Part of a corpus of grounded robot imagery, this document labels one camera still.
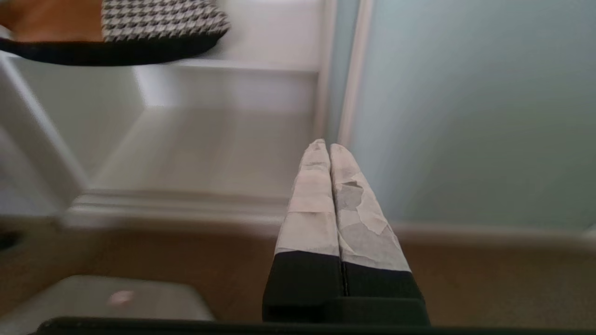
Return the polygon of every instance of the gray object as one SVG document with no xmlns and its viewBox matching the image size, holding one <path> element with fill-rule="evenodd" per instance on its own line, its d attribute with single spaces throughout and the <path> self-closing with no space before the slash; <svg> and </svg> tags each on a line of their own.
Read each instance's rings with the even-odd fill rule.
<svg viewBox="0 0 596 335">
<path fill-rule="evenodd" d="M 214 320 L 201 296 L 188 285 L 75 275 L 1 318 L 0 335 L 29 334 L 55 317 Z"/>
</svg>

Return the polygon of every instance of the houndstooth cushion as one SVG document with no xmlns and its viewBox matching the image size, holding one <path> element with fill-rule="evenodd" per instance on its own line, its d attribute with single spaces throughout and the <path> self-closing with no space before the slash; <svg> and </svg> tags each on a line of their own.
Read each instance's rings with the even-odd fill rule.
<svg viewBox="0 0 596 335">
<path fill-rule="evenodd" d="M 228 16 L 211 0 L 103 0 L 106 42 L 223 35 Z"/>
</svg>

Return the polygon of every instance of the wooden surface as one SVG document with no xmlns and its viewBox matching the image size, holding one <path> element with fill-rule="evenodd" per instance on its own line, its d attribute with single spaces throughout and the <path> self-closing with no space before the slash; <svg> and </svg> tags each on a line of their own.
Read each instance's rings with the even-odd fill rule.
<svg viewBox="0 0 596 335">
<path fill-rule="evenodd" d="M 0 314 L 73 274 L 193 286 L 220 321 L 260 321 L 275 240 L 29 225 L 0 253 Z M 435 326 L 596 328 L 596 255 L 402 241 Z"/>
</svg>

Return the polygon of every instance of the light blue wall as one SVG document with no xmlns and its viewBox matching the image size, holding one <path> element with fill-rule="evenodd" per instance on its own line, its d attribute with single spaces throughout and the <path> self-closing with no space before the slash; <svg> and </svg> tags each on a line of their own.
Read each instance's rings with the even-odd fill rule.
<svg viewBox="0 0 596 335">
<path fill-rule="evenodd" d="M 335 36 L 329 78 L 329 113 L 325 133 L 327 144 L 337 142 L 359 4 L 360 0 L 337 1 Z"/>
<path fill-rule="evenodd" d="M 596 222 L 596 1 L 377 0 L 350 149 L 394 221 Z"/>
</svg>

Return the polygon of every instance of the brown floor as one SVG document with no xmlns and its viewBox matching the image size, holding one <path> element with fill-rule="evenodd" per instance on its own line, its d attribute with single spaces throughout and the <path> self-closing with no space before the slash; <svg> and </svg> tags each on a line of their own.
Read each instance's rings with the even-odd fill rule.
<svg viewBox="0 0 596 335">
<path fill-rule="evenodd" d="M 192 285 L 222 321 L 260 321 L 274 239 L 175 232 L 100 234 L 17 222 L 0 253 L 0 314 L 73 274 Z M 402 241 L 435 326 L 596 328 L 596 255 Z"/>
</svg>

